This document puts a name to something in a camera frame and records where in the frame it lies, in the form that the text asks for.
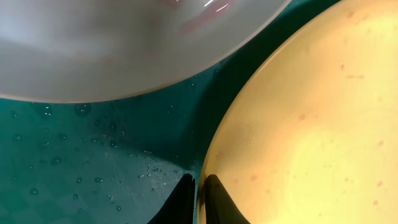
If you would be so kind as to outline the yellow plate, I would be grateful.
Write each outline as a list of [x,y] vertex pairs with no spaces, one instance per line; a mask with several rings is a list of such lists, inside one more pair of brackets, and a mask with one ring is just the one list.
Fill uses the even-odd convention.
[[209,146],[251,223],[397,222],[397,0],[344,0],[244,85]]

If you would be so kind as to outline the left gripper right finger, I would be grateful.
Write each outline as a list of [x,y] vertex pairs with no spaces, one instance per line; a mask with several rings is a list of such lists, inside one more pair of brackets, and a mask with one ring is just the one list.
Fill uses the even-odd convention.
[[207,224],[249,224],[215,174],[205,179],[204,190]]

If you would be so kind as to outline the light blue plate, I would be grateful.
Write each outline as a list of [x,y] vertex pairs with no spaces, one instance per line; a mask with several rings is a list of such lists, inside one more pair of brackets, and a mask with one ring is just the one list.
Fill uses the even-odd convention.
[[84,103],[202,72],[289,0],[1,0],[1,97]]

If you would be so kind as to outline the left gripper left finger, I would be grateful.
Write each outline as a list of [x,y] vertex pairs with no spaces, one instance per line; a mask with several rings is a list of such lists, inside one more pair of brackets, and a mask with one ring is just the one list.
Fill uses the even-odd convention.
[[195,179],[184,174],[161,209],[148,224],[192,224]]

